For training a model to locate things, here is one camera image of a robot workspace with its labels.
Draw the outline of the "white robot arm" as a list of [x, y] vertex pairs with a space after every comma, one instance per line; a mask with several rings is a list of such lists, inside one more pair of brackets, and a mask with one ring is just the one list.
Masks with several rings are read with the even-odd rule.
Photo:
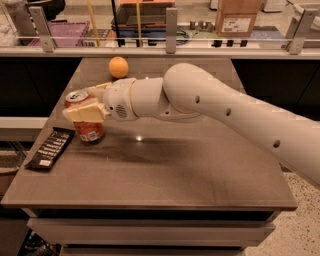
[[71, 122], [216, 119], [272, 153], [311, 184], [320, 186], [320, 124], [241, 93], [188, 63], [160, 78], [120, 79], [85, 89], [91, 96], [63, 110]]

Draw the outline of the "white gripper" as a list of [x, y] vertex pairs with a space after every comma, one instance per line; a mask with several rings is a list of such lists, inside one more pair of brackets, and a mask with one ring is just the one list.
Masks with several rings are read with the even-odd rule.
[[103, 98], [105, 105], [99, 102], [79, 104], [64, 109], [62, 114], [71, 122], [102, 123], [109, 115], [117, 121], [134, 121], [137, 116], [131, 106], [131, 87], [135, 81], [135, 78], [126, 78], [87, 87], [88, 93]]

